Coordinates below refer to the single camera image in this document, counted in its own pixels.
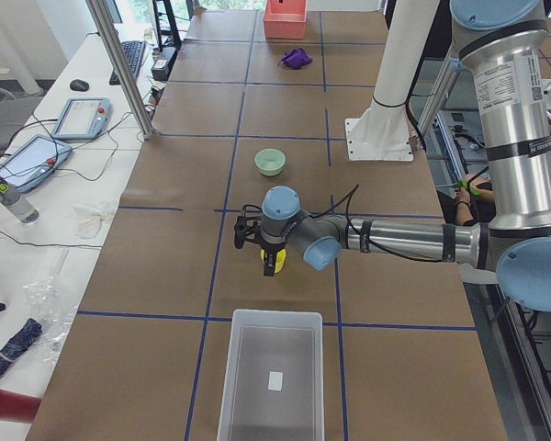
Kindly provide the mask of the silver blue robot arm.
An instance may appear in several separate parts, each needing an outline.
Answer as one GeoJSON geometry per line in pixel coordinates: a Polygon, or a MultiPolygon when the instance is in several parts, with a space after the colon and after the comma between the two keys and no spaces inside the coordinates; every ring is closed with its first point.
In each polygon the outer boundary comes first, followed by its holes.
{"type": "Polygon", "coordinates": [[[539,1],[454,1],[452,36],[475,95],[496,214],[472,226],[312,218],[297,192],[271,188],[253,225],[272,276],[277,254],[294,248],[316,270],[344,249],[408,260],[457,262],[496,274],[525,308],[551,311],[551,134],[537,50],[547,35],[539,1]]]}

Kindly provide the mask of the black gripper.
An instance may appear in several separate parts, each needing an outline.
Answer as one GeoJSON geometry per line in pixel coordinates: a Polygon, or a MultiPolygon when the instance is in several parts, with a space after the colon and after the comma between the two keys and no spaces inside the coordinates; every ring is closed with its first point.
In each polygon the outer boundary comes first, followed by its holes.
{"type": "Polygon", "coordinates": [[[276,255],[286,247],[286,240],[282,237],[259,235],[259,245],[263,254],[264,275],[273,277],[276,272],[276,255]]]}

